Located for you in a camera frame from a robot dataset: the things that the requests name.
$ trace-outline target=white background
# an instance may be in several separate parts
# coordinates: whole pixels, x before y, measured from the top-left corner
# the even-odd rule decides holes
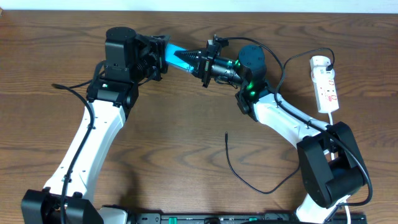
[[[398,13],[398,0],[0,0],[3,9]]]

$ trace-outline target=robotic arm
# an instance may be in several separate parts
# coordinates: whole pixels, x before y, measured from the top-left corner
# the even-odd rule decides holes
[[[221,49],[228,45],[228,41],[217,36],[208,41],[206,48],[199,50],[181,50],[168,44],[169,39],[169,36],[143,36],[126,27],[107,31],[106,61],[97,65],[86,93],[91,111],[86,108],[66,156],[44,189],[26,192],[21,205],[25,223],[59,223],[59,211],[63,203],[67,206],[67,223],[159,224],[157,222],[160,219],[160,224],[177,224],[177,219],[181,218],[186,224],[197,223],[198,220],[203,220],[204,224],[242,224],[269,218],[266,215],[239,216],[239,220],[227,215],[216,219],[213,216],[171,217],[132,214],[115,205],[103,206],[98,211],[93,207],[99,172],[114,137],[123,127],[138,98],[140,82],[145,78],[145,82],[160,81],[161,73],[167,72],[168,63],[178,64],[191,71],[202,80],[204,87],[212,78],[217,83],[240,86],[235,95],[240,110],[253,120],[276,130],[297,148],[303,183],[308,192],[304,203],[295,213],[299,221],[323,223],[334,214],[336,205],[366,183],[358,164],[364,167],[366,173],[367,170],[350,128],[344,123],[330,126],[288,104],[266,79],[265,55],[260,47],[245,46],[239,52],[238,59],[231,60],[220,56]],[[73,172],[67,177],[65,173],[90,126],[89,112],[93,112],[94,116],[92,131],[83,142]],[[302,120],[311,121],[312,125]],[[352,154],[347,154],[336,142],[331,141],[329,134],[347,144]],[[328,163],[324,156],[328,152],[338,152],[339,157]],[[69,181],[63,196],[65,180]]]

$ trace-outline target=wooden tabletop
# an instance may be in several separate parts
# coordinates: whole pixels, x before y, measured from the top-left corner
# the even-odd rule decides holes
[[[281,59],[331,47],[336,54],[340,109],[335,121],[353,130],[374,187],[371,203],[351,208],[368,223],[398,222],[398,16],[377,14],[5,11],[0,19],[0,223],[22,223],[21,199],[41,190],[63,159],[83,105],[51,83],[92,78],[104,60],[105,32],[127,26],[140,34],[170,34],[195,49],[214,34],[251,37]],[[236,58],[247,42],[230,42]],[[282,94],[319,119],[309,58],[287,68]],[[266,53],[267,78],[280,70]],[[85,94],[85,88],[79,89]],[[275,131],[241,114],[230,86],[203,88],[189,73],[169,68],[139,98],[105,160],[95,207],[119,204],[164,213],[256,213],[295,210],[305,190],[300,173],[271,195],[259,195],[229,170],[269,190],[298,164],[296,150]],[[349,201],[364,200],[363,187]]]

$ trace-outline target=wooden table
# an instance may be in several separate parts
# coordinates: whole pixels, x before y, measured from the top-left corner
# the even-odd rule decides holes
[[[0,19],[0,222],[21,223],[27,189],[40,190],[71,143],[83,105],[51,83],[92,78],[104,60],[105,32],[127,26],[140,34],[172,35],[187,49],[213,34],[252,37],[282,60],[331,47],[336,54],[340,109],[335,121],[354,132],[371,175],[369,223],[398,222],[398,16],[375,14],[6,11]],[[231,42],[235,58],[247,42]],[[266,54],[273,85],[280,70]],[[319,119],[309,77],[311,55],[291,61],[282,94]],[[298,164],[296,150],[236,106],[236,90],[170,68],[140,97],[114,140],[100,174],[95,207],[120,204],[165,213],[256,213],[294,210],[305,191],[300,174],[271,195],[259,195],[231,173],[224,153],[245,179],[267,190]],[[350,198],[363,200],[366,187]]]

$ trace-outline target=white power strip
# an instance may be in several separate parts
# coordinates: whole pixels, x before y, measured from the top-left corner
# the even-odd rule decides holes
[[[314,56],[310,60],[311,79],[317,98],[319,113],[331,113],[339,108],[335,86],[335,70],[327,71],[330,59],[325,56]]]

